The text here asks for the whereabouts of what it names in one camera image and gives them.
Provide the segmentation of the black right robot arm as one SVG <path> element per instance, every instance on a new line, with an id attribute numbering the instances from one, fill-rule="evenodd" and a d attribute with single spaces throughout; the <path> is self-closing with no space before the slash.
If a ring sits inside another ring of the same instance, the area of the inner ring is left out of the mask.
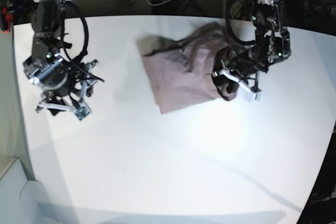
<path id="1" fill-rule="evenodd" d="M 31 19 L 32 53 L 23 67 L 29 82 L 41 89 L 36 112 L 47 109 L 55 116 L 68 111 L 82 121 L 92 112 L 85 99 L 92 96 L 100 78 L 92 73 L 97 60 L 83 62 L 88 54 L 89 29 L 83 12 L 72 1 L 33 0 L 37 8 Z M 72 45 L 65 42 L 67 8 L 77 13 L 83 25 L 83 48 L 74 58 L 67 53 Z"/>

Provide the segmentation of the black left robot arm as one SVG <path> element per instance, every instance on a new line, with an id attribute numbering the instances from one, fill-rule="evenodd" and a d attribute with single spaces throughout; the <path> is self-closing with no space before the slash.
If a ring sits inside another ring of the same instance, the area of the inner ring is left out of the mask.
<path id="1" fill-rule="evenodd" d="M 286 26 L 285 0 L 251 0 L 251 21 L 255 27 L 255 39 L 243 41 L 236 37 L 230 23 L 230 10 L 238 0 L 228 0 L 225 22 L 230 39 L 244 46 L 244 51 L 233 50 L 217 55 L 217 69 L 213 78 L 224 76 L 245 92 L 246 100 L 260 98 L 260 73 L 267 73 L 270 66 L 291 56 L 290 34 Z"/>

